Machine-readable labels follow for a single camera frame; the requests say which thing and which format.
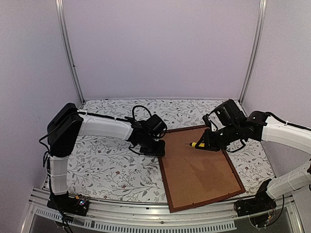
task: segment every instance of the patterned fabric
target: patterned fabric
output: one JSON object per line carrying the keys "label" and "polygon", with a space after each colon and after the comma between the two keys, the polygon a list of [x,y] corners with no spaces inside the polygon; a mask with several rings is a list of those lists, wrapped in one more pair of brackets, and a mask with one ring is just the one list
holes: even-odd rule
{"label": "patterned fabric", "polygon": [[[168,129],[175,129],[204,124],[202,116],[222,102],[91,100],[82,109],[91,113],[125,117],[131,116],[135,105],[143,105],[152,113],[157,113],[166,122]],[[143,119],[149,115],[139,108],[136,117]],[[220,125],[215,116],[211,118]],[[167,203],[158,159],[136,155],[128,150],[129,146],[129,142],[116,138],[78,137],[68,163],[69,192],[100,199]],[[239,146],[235,142],[229,149],[234,150]],[[246,193],[235,198],[255,194],[262,181],[274,176],[260,142],[249,140],[244,149],[228,154],[246,189]]]}

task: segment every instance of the lavender wall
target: lavender wall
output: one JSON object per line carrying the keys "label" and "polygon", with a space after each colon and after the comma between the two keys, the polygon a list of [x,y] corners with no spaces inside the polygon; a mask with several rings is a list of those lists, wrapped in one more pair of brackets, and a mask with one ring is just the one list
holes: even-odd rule
{"label": "lavender wall", "polygon": [[[264,29],[244,102],[248,113],[271,111],[311,127],[311,1],[268,1]],[[264,143],[277,175],[302,165],[310,155]],[[293,192],[306,232],[311,229],[311,192]]]}
{"label": "lavender wall", "polygon": [[55,1],[0,1],[0,232],[18,232],[45,178],[37,140],[66,102],[78,103]]}
{"label": "lavender wall", "polygon": [[238,99],[259,0],[67,0],[86,99]]}

